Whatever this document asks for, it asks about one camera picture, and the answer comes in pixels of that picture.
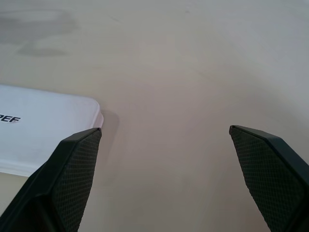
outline black letter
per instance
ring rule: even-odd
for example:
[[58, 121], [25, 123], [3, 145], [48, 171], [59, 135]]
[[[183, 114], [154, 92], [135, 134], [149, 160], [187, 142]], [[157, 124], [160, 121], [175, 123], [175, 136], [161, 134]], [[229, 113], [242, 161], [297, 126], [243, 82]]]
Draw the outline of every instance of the black letter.
[[3, 119], [1, 119], [1, 121], [8, 122], [9, 119], [11, 119], [11, 118], [12, 118], [12, 116], [5, 116]]
[[19, 117], [13, 117], [13, 118], [10, 120], [10, 122], [14, 122], [14, 121], [18, 122], [19, 119], [20, 119]]

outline black textured pad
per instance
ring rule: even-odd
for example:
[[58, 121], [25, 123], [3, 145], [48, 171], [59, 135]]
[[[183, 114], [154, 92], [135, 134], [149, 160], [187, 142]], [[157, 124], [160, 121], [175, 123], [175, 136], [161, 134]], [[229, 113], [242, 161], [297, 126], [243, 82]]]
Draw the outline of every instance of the black textured pad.
[[101, 132], [78, 143], [52, 190], [52, 201], [66, 232], [76, 232], [92, 187]]
[[246, 185], [272, 232], [284, 232], [305, 198], [305, 187], [261, 138], [231, 127]]

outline diamond pattern texture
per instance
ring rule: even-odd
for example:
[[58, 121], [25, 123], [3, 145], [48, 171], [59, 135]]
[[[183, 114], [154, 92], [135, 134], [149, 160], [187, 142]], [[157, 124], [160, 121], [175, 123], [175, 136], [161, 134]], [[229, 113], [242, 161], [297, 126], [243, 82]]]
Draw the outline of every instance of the diamond pattern texture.
[[52, 201], [66, 232], [76, 232], [92, 187], [101, 132], [97, 131], [74, 149], [52, 192]]
[[299, 180], [262, 139], [233, 128], [246, 185], [272, 232], [284, 232], [305, 197]]

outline white box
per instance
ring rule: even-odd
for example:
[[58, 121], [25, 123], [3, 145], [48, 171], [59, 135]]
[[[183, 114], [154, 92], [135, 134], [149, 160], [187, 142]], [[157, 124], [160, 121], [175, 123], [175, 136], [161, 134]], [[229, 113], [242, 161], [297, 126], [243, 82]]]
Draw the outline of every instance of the white box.
[[102, 124], [92, 98], [0, 85], [0, 172], [30, 176], [61, 140]]

